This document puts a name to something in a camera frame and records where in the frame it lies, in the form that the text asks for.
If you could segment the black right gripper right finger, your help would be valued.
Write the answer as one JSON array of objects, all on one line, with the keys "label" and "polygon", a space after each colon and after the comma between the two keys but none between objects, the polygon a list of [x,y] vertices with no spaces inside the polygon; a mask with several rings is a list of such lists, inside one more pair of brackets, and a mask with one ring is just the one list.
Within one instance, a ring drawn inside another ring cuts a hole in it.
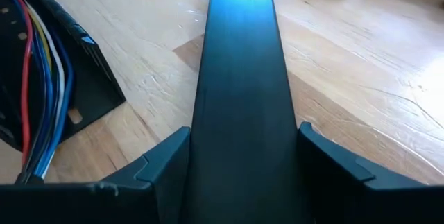
[{"label": "black right gripper right finger", "polygon": [[443,224],[443,187],[427,186],[330,141],[309,122],[298,154],[317,223]]}]

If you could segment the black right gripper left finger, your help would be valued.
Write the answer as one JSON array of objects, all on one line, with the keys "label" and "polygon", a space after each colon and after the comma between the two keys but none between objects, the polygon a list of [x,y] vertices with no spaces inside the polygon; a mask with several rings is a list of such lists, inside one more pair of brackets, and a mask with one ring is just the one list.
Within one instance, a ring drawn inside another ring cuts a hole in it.
[{"label": "black right gripper left finger", "polygon": [[177,223],[189,160],[181,127],[96,182],[1,186],[2,223]]}]

